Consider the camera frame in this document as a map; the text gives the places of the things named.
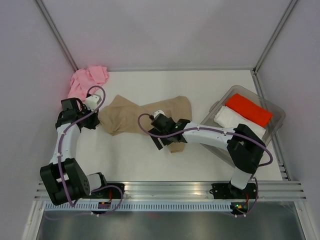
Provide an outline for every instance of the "pink towel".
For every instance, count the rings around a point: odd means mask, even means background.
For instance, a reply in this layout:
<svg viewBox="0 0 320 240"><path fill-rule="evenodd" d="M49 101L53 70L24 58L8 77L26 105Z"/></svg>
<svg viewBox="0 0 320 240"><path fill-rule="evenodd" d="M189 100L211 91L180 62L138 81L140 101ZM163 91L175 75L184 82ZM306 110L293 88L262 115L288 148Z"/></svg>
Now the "pink towel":
<svg viewBox="0 0 320 240"><path fill-rule="evenodd" d="M87 69L79 69L71 77L71 89L68 98L78 98L84 102L88 89L94 85L102 86L108 78L109 73L106 66L89 65ZM98 88L92 89L90 93L93 94L97 90Z"/></svg>

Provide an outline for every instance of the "folded white towel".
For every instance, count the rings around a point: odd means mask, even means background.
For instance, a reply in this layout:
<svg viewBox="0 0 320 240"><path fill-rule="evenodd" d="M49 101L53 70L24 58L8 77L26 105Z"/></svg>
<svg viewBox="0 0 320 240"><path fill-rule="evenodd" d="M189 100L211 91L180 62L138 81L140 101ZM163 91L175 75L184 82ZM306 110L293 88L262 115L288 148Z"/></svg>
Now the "folded white towel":
<svg viewBox="0 0 320 240"><path fill-rule="evenodd" d="M260 139L264 136L266 130L258 124L246 119L236 111L227 106L222 106L214 117L214 121L223 128L236 128L238 124L247 125Z"/></svg>

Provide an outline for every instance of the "gray wall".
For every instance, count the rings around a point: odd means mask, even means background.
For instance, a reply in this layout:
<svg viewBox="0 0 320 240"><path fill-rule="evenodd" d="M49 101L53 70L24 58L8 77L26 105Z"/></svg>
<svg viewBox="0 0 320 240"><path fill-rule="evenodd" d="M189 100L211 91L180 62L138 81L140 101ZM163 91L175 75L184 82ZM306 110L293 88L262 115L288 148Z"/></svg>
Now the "gray wall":
<svg viewBox="0 0 320 240"><path fill-rule="evenodd" d="M0 7L0 239L21 239L72 70L32 0Z"/></svg>
<svg viewBox="0 0 320 240"><path fill-rule="evenodd" d="M290 0L43 0L80 68L253 68Z"/></svg>
<svg viewBox="0 0 320 240"><path fill-rule="evenodd" d="M289 170L300 180L320 226L320 1L301 0L259 75L266 96L282 107L279 130Z"/></svg>

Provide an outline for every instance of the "white table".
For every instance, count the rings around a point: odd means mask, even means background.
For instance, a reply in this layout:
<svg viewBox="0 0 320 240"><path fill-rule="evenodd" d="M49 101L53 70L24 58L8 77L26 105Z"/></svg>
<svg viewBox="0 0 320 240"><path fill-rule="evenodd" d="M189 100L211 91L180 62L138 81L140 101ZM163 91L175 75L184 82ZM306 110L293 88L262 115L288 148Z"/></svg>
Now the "white table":
<svg viewBox="0 0 320 240"><path fill-rule="evenodd" d="M200 123L233 85L256 92L249 70L110 72L103 86L107 94L103 106L117 94L138 105L181 95L191 102L192 120ZM271 143L268 149L274 161L259 168L256 177L259 181L282 180ZM101 126L82 129L76 159L86 174L102 172L107 181L228 181L234 171L200 144L188 143L183 152L170 153L166 148L158 150L148 136L111 136ZM268 160L265 153L261 163Z"/></svg>

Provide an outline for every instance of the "brown cloth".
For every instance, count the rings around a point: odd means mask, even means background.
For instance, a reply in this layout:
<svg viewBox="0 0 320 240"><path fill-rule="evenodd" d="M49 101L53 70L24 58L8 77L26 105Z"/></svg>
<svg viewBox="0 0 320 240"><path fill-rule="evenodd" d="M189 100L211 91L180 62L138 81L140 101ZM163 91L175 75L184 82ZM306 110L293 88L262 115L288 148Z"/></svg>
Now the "brown cloth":
<svg viewBox="0 0 320 240"><path fill-rule="evenodd" d="M117 95L109 106L104 107L98 114L98 119L104 130L112 136L121 133L145 133L138 125L138 117L141 114L162 110L167 117L175 122L179 119L192 120L191 104L185 96L177 96L172 99L158 101L144 106L139 106L128 99ZM141 125L144 129L150 130L151 120L146 116L142 117ZM182 152L185 149L183 142L174 142L168 146L171 153Z"/></svg>

